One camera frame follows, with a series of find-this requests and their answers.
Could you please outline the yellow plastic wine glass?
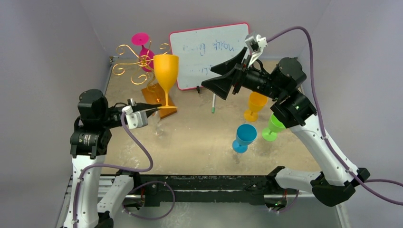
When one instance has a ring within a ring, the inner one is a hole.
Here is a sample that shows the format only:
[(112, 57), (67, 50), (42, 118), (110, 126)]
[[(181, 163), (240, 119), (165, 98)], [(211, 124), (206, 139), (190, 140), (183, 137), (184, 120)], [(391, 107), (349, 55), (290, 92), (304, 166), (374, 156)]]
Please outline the yellow plastic wine glass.
[(169, 92), (175, 84), (179, 73), (179, 57), (170, 54), (159, 54), (154, 56), (154, 74), (159, 85), (164, 91), (165, 105), (160, 109), (174, 109), (169, 105)]

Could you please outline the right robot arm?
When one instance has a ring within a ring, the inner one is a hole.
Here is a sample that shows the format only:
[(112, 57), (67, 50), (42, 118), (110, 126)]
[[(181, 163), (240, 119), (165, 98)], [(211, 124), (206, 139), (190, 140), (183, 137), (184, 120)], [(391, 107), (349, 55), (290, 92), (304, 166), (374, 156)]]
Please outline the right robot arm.
[(370, 173), (348, 160), (320, 122), (319, 110), (299, 91), (306, 74), (295, 57), (282, 58), (267, 72), (249, 63), (247, 49), (230, 60), (215, 65), (216, 77), (201, 85), (221, 99), (236, 94), (244, 87), (273, 99), (274, 116), (305, 145), (320, 167), (319, 172), (296, 171), (278, 166), (269, 175), (267, 188), (272, 193), (295, 189), (312, 193), (326, 206), (347, 201), (355, 188), (365, 182)]

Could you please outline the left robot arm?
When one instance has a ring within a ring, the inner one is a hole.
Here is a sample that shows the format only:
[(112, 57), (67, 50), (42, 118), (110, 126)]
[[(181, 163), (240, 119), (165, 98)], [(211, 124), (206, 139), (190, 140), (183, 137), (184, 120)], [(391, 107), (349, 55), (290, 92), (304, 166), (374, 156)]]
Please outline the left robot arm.
[(63, 227), (65, 228), (111, 228), (114, 218), (123, 208), (127, 195), (137, 194), (142, 187), (140, 172), (152, 169), (154, 163), (143, 145), (134, 142), (149, 159), (150, 166), (142, 170), (111, 167), (118, 172), (112, 186), (102, 199), (98, 198), (101, 171), (105, 164), (107, 146), (112, 138), (111, 129), (131, 129), (147, 126), (148, 117), (158, 110), (160, 104), (137, 103), (129, 99), (121, 106), (109, 106), (99, 89), (89, 89), (79, 96), (79, 117), (74, 122), (70, 137), (72, 156), (72, 189), (69, 207)]

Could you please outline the pink plastic wine glass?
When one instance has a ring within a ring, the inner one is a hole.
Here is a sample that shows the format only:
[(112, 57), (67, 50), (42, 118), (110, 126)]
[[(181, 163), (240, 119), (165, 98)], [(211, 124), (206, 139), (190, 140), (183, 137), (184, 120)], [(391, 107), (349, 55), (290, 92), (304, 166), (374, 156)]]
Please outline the pink plastic wine glass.
[(152, 43), (150, 36), (144, 32), (136, 33), (132, 36), (131, 41), (135, 46), (142, 48), (139, 54), (139, 66), (147, 73), (152, 72), (154, 69), (154, 53), (150, 49)]

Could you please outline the gold wire wine glass rack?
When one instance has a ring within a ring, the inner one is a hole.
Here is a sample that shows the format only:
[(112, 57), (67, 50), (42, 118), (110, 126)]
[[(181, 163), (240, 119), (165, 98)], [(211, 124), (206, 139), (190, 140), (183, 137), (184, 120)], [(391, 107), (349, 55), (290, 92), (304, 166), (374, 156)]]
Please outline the gold wire wine glass rack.
[(117, 63), (113, 65), (112, 73), (116, 76), (121, 76), (125, 73), (126, 66), (138, 66), (138, 70), (136, 73), (133, 74), (131, 77), (131, 83), (134, 85), (146, 85), (145, 88), (141, 90), (144, 99), (149, 104), (162, 104), (165, 105), (165, 96), (164, 91), (157, 82), (154, 74), (154, 69), (152, 72), (145, 72), (139, 66), (139, 54), (134, 52), (134, 50), (127, 44), (121, 44), (116, 48), (116, 53), (118, 55), (123, 55), (126, 50), (132, 52), (136, 57), (137, 60), (133, 63)]

